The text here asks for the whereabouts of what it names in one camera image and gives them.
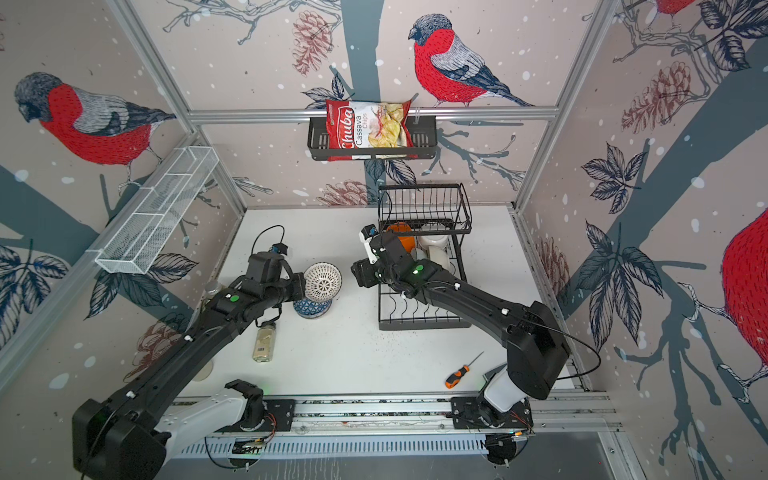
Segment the blue triangle pattern bowl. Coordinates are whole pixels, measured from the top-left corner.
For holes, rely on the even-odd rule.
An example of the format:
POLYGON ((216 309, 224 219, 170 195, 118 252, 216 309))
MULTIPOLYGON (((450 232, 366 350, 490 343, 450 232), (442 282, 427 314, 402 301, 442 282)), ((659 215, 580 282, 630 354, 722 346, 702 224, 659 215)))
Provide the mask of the blue triangle pattern bowl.
POLYGON ((307 298, 293 303, 297 315, 305 319, 316 319, 328 312, 333 301, 315 302, 307 298))

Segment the patterned ceramic bowl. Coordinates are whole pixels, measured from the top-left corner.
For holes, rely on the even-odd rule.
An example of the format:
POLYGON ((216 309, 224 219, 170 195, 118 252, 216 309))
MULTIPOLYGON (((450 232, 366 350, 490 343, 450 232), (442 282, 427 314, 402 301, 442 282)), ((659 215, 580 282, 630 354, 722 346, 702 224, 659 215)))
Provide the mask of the patterned ceramic bowl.
POLYGON ((305 297, 316 303, 333 300, 342 288, 343 278, 338 267, 328 262, 318 262, 304 271, 305 297))

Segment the orange plastic bowl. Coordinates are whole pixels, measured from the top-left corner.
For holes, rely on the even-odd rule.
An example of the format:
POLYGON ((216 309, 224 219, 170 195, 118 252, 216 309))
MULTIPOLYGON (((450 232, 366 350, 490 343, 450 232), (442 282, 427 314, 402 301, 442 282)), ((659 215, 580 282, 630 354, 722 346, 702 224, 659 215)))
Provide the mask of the orange plastic bowl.
POLYGON ((407 223, 393 223, 387 227, 387 230, 396 235, 408 253, 411 253, 416 248, 415 237, 412 235, 412 229, 407 223))

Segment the cream ceramic bowl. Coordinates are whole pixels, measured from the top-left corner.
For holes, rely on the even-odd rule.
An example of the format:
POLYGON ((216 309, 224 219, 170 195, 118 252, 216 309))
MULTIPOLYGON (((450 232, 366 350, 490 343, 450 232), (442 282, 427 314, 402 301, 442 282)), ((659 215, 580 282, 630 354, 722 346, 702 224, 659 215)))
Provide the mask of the cream ceramic bowl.
POLYGON ((446 250, 442 247, 429 246, 428 257, 432 262, 438 264, 445 270, 449 270, 451 268, 450 258, 446 250))

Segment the white plastic bowl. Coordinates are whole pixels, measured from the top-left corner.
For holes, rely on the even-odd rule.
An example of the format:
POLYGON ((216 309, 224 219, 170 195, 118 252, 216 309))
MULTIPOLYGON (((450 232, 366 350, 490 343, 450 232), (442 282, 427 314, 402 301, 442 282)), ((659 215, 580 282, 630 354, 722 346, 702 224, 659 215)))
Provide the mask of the white plastic bowl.
POLYGON ((448 244, 448 235, 425 235, 418 237, 419 245, 423 250, 441 249, 444 250, 448 244))

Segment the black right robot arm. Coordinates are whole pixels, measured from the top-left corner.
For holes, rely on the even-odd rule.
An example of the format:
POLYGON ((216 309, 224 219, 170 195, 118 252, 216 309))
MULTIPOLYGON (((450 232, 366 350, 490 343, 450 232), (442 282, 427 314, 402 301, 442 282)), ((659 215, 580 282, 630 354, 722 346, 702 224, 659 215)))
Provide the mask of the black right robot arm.
POLYGON ((482 391, 481 401, 506 413, 524 398, 545 400, 571 355, 552 310, 504 300, 452 275, 431 260, 415 260, 391 231, 364 227, 367 258, 351 271, 360 287, 380 284, 424 305, 442 308, 478 327, 505 348, 506 369, 482 391))

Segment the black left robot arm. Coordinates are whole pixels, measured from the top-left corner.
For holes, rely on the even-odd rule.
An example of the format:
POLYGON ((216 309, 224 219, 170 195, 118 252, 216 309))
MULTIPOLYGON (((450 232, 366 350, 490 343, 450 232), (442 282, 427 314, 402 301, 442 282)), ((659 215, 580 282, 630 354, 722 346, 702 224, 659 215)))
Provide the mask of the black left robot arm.
POLYGON ((203 307, 194 329, 108 399, 72 417, 74 468, 91 479, 152 479, 188 446, 228 426, 276 429, 264 392, 245 380, 179 413, 169 407, 205 365, 272 308, 304 298, 303 273, 275 252, 250 256, 245 274, 203 307))

